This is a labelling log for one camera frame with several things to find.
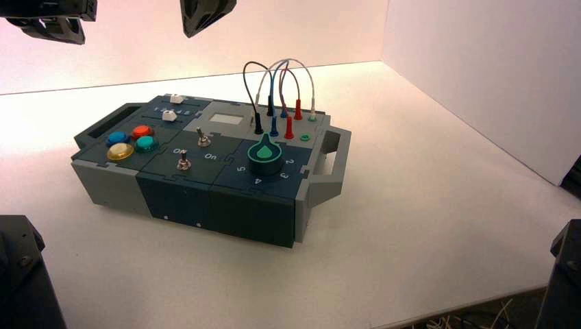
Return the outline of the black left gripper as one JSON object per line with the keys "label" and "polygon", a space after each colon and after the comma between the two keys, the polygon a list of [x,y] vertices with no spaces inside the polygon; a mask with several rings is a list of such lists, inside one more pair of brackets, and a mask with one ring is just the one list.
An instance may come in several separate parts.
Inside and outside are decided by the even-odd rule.
{"label": "black left gripper", "polygon": [[79,19],[96,21],[94,0],[5,0],[1,17],[32,38],[83,45]]}

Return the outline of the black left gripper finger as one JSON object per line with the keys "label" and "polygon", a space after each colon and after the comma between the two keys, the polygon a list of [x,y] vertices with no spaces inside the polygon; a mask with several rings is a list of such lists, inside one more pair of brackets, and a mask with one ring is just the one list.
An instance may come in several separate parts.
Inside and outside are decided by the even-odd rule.
{"label": "black left gripper finger", "polygon": [[192,38],[229,14],[236,4],[237,0],[181,0],[180,10],[184,34]]}

